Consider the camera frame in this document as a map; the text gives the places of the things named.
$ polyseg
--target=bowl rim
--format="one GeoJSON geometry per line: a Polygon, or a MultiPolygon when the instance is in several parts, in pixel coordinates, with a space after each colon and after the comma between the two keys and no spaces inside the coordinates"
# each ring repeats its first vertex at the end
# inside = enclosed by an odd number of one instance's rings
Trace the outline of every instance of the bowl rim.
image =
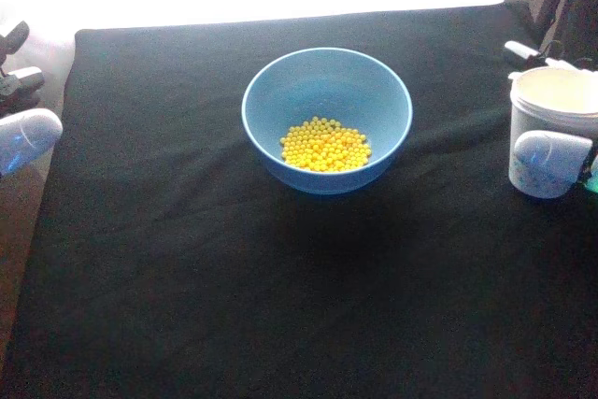
{"type": "Polygon", "coordinates": [[[247,89],[245,90],[245,93],[243,94],[243,102],[241,104],[241,119],[243,121],[243,127],[245,128],[245,132],[249,136],[249,139],[251,140],[251,142],[253,143],[253,145],[255,145],[255,147],[257,147],[257,149],[264,156],[266,156],[268,159],[272,160],[273,162],[275,162],[277,164],[281,164],[281,165],[283,165],[285,167],[290,168],[291,170],[294,170],[294,171],[302,173],[302,174],[309,174],[309,175],[323,176],[323,177],[327,177],[327,176],[341,176],[341,175],[346,175],[346,174],[349,174],[349,173],[357,173],[357,172],[361,172],[361,171],[364,171],[364,170],[369,170],[371,167],[374,167],[374,166],[376,166],[378,164],[383,163],[389,156],[391,156],[393,153],[395,153],[397,151],[397,149],[401,146],[401,144],[403,144],[403,142],[405,141],[405,139],[407,137],[407,134],[409,133],[409,130],[411,128],[411,122],[413,122],[413,106],[411,105],[411,95],[409,94],[409,90],[407,89],[407,87],[404,84],[404,82],[400,79],[400,77],[398,75],[396,75],[396,73],[394,73],[394,71],[392,69],[390,69],[387,65],[385,65],[381,61],[377,60],[376,58],[374,58],[372,56],[366,55],[365,53],[361,53],[361,52],[356,51],[356,50],[342,49],[342,48],[338,48],[338,47],[315,47],[315,48],[311,48],[311,49],[302,49],[302,50],[293,51],[291,53],[287,53],[286,55],[282,55],[282,56],[276,58],[276,60],[274,60],[271,63],[269,63],[266,66],[264,66],[262,68],[262,70],[260,70],[253,77],[253,79],[249,83],[247,89]],[[399,85],[401,86],[401,88],[403,88],[403,91],[405,92],[405,95],[406,95],[406,101],[407,101],[407,123],[406,123],[405,130],[401,134],[401,137],[396,142],[396,144],[394,144],[390,150],[388,150],[386,153],[384,153],[384,155],[382,155],[381,157],[379,157],[377,159],[377,161],[375,161],[374,163],[366,164],[366,165],[364,165],[362,167],[359,167],[359,168],[353,168],[353,169],[350,169],[350,170],[344,170],[342,172],[313,172],[311,170],[305,170],[304,168],[294,167],[294,166],[292,166],[290,164],[287,164],[284,161],[280,161],[276,157],[272,156],[268,151],[266,151],[260,145],[260,143],[257,141],[257,139],[253,136],[253,133],[251,132],[251,130],[249,128],[249,124],[247,122],[246,108],[247,108],[247,99],[248,99],[248,96],[249,96],[249,92],[251,91],[251,88],[253,88],[253,85],[255,84],[255,82],[258,80],[258,78],[265,71],[267,71],[274,64],[277,64],[277,63],[279,63],[282,60],[285,60],[287,58],[291,58],[291,57],[293,57],[295,55],[298,55],[300,53],[307,53],[307,52],[311,52],[311,51],[340,51],[340,52],[345,52],[345,53],[352,53],[353,55],[356,55],[356,56],[359,56],[359,57],[362,57],[362,58],[366,58],[366,59],[370,60],[371,62],[373,62],[373,63],[381,66],[387,72],[389,72],[399,82],[399,85]]]}

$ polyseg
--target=bowl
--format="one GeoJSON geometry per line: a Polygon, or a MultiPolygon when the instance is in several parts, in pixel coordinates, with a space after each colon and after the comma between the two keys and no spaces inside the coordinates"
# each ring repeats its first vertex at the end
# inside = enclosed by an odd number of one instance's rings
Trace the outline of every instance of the bowl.
{"type": "Polygon", "coordinates": [[[403,81],[388,66],[354,50],[299,50],[264,67],[245,91],[243,126],[265,168],[303,192],[337,194],[361,188],[392,163],[411,126],[413,109],[403,81]],[[363,167],[322,173],[282,159],[280,138],[312,117],[340,121],[367,136],[363,167]]]}

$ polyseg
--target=cup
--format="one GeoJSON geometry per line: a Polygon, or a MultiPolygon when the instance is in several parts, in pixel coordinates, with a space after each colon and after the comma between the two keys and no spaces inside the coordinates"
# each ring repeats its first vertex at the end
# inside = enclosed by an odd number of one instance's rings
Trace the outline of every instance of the cup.
{"type": "Polygon", "coordinates": [[[538,67],[509,78],[513,80],[509,179],[517,189],[536,198],[562,196],[573,184],[570,179],[541,165],[527,164],[514,149],[521,135],[535,130],[598,139],[598,74],[538,67]]]}

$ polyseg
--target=table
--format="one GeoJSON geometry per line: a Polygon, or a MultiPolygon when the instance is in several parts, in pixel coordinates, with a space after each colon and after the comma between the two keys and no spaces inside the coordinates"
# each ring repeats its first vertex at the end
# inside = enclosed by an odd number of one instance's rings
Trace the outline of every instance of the table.
{"type": "Polygon", "coordinates": [[[592,397],[596,200],[506,168],[518,5],[84,30],[2,397],[592,397]],[[243,92],[293,50],[363,51],[414,122],[320,198],[259,165],[243,92]]]}

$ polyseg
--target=robotic hand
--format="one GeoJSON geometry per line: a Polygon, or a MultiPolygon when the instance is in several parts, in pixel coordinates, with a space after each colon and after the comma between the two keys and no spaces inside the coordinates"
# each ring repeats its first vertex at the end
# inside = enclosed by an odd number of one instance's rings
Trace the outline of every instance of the robotic hand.
{"type": "Polygon", "coordinates": [[[37,67],[5,73],[7,55],[21,48],[29,27],[19,23],[6,36],[0,35],[0,177],[14,172],[49,150],[60,138],[63,125],[48,109],[36,108],[37,90],[44,76],[37,67]]]}

